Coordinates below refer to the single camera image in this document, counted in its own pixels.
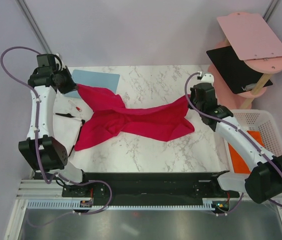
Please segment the magenta t shirt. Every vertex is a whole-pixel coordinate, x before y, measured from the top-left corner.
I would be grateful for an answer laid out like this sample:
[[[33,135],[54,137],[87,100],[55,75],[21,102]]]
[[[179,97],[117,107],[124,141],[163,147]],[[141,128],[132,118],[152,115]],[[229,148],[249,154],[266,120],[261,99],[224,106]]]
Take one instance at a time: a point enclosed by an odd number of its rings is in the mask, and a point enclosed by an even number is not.
[[[127,108],[112,91],[80,84],[78,93],[93,115],[81,129],[75,151],[101,144],[121,132],[168,142],[194,132],[186,119],[188,102],[182,96],[172,103],[152,108]]]

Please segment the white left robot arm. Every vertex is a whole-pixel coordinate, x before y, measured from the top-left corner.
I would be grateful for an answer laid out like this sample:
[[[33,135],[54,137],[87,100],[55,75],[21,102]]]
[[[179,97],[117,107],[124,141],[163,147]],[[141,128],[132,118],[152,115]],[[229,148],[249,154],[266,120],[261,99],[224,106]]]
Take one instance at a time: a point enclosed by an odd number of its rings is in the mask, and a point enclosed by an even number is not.
[[[66,94],[77,88],[68,67],[54,70],[39,66],[26,87],[31,90],[32,110],[26,140],[18,144],[20,153],[34,171],[41,173],[47,184],[59,177],[73,184],[73,191],[80,197],[87,196],[90,183],[83,180],[83,171],[68,161],[66,147],[55,138],[53,130],[56,93]]]

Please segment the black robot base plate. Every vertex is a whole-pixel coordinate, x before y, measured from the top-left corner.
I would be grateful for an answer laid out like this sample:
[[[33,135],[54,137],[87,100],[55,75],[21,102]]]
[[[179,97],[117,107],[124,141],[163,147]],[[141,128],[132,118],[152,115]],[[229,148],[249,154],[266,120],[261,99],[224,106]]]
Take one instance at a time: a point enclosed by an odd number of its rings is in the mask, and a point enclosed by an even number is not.
[[[218,172],[85,172],[85,186],[64,186],[63,197],[93,199],[105,204],[199,204],[204,198],[238,198],[233,190],[222,190]]]

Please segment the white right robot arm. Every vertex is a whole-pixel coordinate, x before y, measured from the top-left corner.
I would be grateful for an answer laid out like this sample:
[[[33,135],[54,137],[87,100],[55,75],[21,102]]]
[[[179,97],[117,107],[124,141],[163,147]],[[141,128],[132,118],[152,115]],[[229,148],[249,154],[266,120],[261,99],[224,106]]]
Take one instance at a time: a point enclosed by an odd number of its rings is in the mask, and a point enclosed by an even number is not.
[[[199,83],[190,91],[185,95],[189,107],[234,148],[250,170],[250,174],[220,174],[209,185],[211,194],[221,197],[227,190],[247,193],[258,204],[272,202],[274,197],[282,194],[282,155],[275,156],[239,126],[233,113],[217,103],[211,83]]]

